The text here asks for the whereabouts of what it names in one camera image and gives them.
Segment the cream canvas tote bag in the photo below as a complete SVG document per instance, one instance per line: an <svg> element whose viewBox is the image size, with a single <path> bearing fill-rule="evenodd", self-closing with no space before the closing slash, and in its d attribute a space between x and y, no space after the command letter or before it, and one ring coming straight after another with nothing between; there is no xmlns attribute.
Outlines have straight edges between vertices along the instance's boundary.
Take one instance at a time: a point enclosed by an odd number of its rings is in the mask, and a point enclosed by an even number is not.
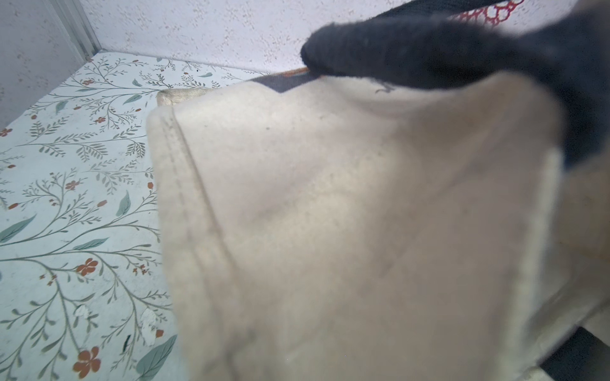
<svg viewBox="0 0 610 381"><path fill-rule="evenodd" d="M193 380L607 380L609 4L415 2L146 129Z"/></svg>

